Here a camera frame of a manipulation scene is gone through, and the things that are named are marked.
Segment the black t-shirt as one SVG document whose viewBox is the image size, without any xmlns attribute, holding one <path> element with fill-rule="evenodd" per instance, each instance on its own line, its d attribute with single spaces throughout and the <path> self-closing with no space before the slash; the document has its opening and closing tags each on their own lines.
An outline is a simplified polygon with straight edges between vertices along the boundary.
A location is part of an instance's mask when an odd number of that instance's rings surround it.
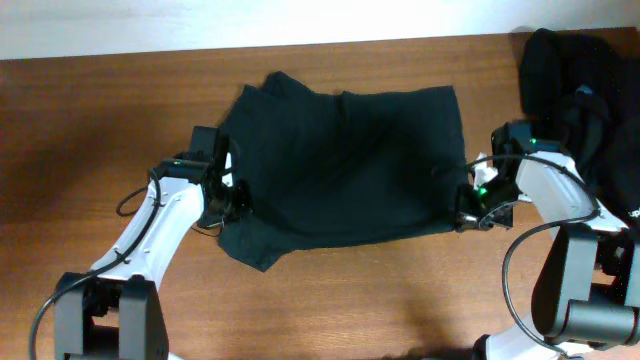
<svg viewBox="0 0 640 360">
<path fill-rule="evenodd" d="M 322 94 L 283 72 L 246 86 L 221 125 L 252 209 L 219 247 L 266 271 L 297 250 L 450 232 L 467 180 L 450 85 Z"/>
</svg>

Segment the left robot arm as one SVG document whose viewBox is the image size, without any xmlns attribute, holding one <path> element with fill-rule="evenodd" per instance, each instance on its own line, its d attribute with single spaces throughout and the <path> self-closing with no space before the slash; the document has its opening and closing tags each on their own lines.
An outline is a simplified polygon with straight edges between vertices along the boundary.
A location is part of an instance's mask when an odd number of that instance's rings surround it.
<svg viewBox="0 0 640 360">
<path fill-rule="evenodd" d="M 144 200 L 110 249 L 86 273 L 67 272 L 48 300 L 57 359 L 172 359 L 159 299 L 185 235 L 222 230 L 251 210 L 234 177 L 228 135 L 194 128 L 186 151 L 148 172 Z"/>
</svg>

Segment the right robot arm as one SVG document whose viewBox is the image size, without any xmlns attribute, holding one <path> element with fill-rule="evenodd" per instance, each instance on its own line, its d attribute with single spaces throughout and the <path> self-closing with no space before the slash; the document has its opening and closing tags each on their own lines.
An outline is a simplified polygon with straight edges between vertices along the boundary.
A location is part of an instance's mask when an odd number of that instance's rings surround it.
<svg viewBox="0 0 640 360">
<path fill-rule="evenodd" d="M 591 351 L 639 342 L 639 232 L 609 210 L 580 175 L 582 155 L 566 130 L 530 121 L 491 135 L 491 154 L 464 165 L 456 228 L 487 231 L 513 224 L 515 205 L 534 205 L 542 224 L 518 236 L 501 265 L 511 328 L 484 335 L 474 359 L 581 359 Z M 509 268 L 516 249 L 547 232 L 553 243 L 533 289 L 528 316 L 511 298 Z"/>
</svg>

